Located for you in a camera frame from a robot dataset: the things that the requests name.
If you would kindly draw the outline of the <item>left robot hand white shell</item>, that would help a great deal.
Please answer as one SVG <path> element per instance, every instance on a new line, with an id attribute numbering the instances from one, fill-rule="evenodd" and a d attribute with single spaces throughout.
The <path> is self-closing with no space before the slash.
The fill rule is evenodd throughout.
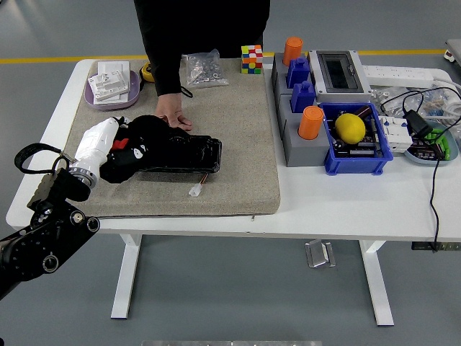
<path id="1" fill-rule="evenodd" d="M 88 129 L 76 150 L 76 161 L 71 165 L 98 174 L 107 161 L 107 155 L 121 126 L 127 126 L 130 119 L 110 117 Z"/>

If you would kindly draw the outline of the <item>person's right hand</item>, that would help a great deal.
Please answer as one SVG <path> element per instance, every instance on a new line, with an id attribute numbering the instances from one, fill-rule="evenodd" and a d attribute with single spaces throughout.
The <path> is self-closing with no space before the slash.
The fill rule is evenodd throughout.
<path id="1" fill-rule="evenodd" d="M 191 131 L 192 122 L 184 116 L 181 94 L 164 94 L 158 97 L 154 115 L 171 128 Z"/>

